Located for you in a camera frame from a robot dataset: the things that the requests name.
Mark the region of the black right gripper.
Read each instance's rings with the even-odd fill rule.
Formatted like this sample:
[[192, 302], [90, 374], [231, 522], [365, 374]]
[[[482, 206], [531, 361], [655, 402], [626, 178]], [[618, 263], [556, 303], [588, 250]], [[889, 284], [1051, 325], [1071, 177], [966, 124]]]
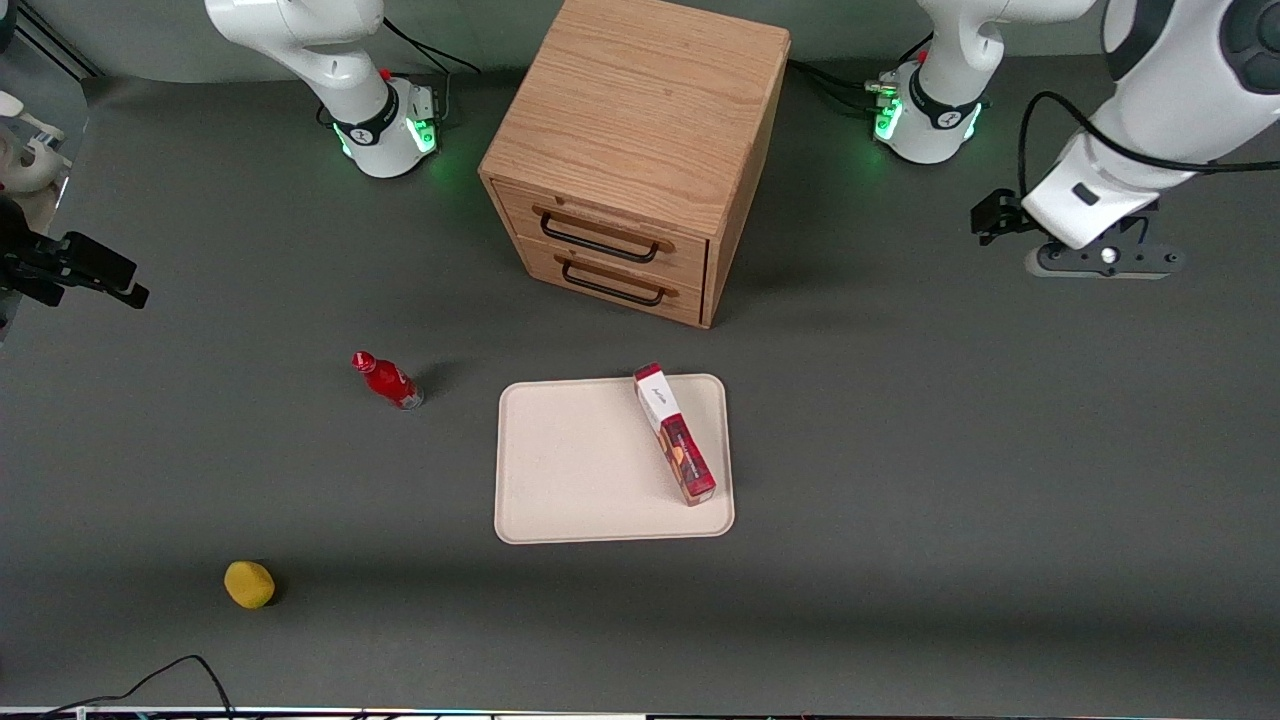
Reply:
[[134, 283], [137, 264], [78, 232], [54, 240], [33, 231], [23, 209], [1, 200], [3, 288], [58, 307], [65, 288], [86, 287], [141, 310], [150, 290]]

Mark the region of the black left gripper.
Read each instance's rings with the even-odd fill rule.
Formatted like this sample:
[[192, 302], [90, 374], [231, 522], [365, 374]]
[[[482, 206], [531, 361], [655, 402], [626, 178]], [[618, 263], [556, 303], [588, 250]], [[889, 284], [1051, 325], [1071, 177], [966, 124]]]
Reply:
[[1024, 211], [1019, 196], [1007, 188], [997, 188], [970, 210], [970, 232], [986, 247], [998, 237], [1033, 231], [1033, 219]]

